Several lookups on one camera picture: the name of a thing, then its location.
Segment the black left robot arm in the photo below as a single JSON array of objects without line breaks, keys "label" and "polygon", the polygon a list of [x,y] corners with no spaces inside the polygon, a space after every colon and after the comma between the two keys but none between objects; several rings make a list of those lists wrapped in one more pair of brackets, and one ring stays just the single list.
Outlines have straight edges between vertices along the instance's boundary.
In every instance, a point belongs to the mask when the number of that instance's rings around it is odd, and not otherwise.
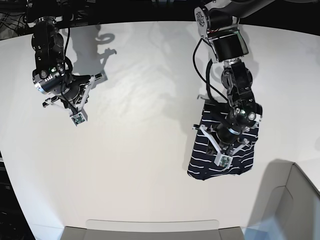
[{"label": "black left robot arm", "polygon": [[211,144],[225,155],[235,153],[236,143],[245,146],[241,135],[256,128],[262,118],[262,106],[256,103],[252,91],[253,76],[242,61],[249,50],[238,24],[268,4],[269,0],[202,0],[194,9],[200,41],[207,45],[210,56],[205,77],[208,90],[212,65],[224,64],[221,82],[227,90],[229,112],[225,117],[218,111],[212,113],[220,124]]}]

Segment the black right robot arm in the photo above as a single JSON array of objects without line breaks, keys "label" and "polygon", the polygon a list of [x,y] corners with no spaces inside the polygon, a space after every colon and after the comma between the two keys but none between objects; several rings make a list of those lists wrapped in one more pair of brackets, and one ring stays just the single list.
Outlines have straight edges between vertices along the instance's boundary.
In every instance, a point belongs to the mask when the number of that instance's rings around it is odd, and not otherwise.
[{"label": "black right robot arm", "polygon": [[28,0],[26,7],[27,26],[32,29],[34,87],[44,95],[55,95],[65,108],[76,109],[91,76],[72,74],[73,66],[57,26],[64,20],[63,4],[60,0]]}]

